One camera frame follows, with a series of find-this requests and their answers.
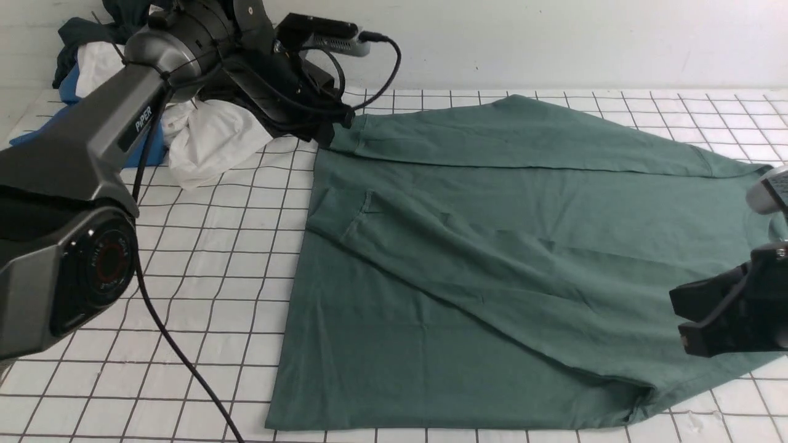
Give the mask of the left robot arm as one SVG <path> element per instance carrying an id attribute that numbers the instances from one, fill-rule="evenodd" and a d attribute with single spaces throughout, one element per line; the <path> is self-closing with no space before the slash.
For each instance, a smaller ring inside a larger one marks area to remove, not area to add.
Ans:
<path id="1" fill-rule="evenodd" d="M 48 350 L 132 283 L 140 211 L 121 171 L 168 104 L 223 73 L 277 134 L 318 138 L 354 116 L 307 81 L 260 1 L 175 1 L 121 60 L 64 117 L 2 150 L 2 360 Z"/>

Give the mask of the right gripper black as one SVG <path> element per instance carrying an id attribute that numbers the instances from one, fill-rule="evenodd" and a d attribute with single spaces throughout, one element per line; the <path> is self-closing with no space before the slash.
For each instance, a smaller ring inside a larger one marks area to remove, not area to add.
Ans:
<path id="1" fill-rule="evenodd" d="M 750 260 L 718 276 L 670 290 L 687 354 L 704 358 L 787 348 L 787 246 L 752 250 Z"/>

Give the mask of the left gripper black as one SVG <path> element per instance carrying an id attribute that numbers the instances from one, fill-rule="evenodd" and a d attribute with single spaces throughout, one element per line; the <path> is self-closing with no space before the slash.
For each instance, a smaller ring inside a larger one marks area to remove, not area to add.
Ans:
<path id="1" fill-rule="evenodd" d="M 319 131 L 333 124 L 347 128 L 356 112 L 342 99 L 344 70 L 334 55 L 321 50 L 336 71 L 326 72 L 306 59 L 310 50 L 265 55 L 228 49 L 220 53 L 220 67 L 270 131 Z"/>

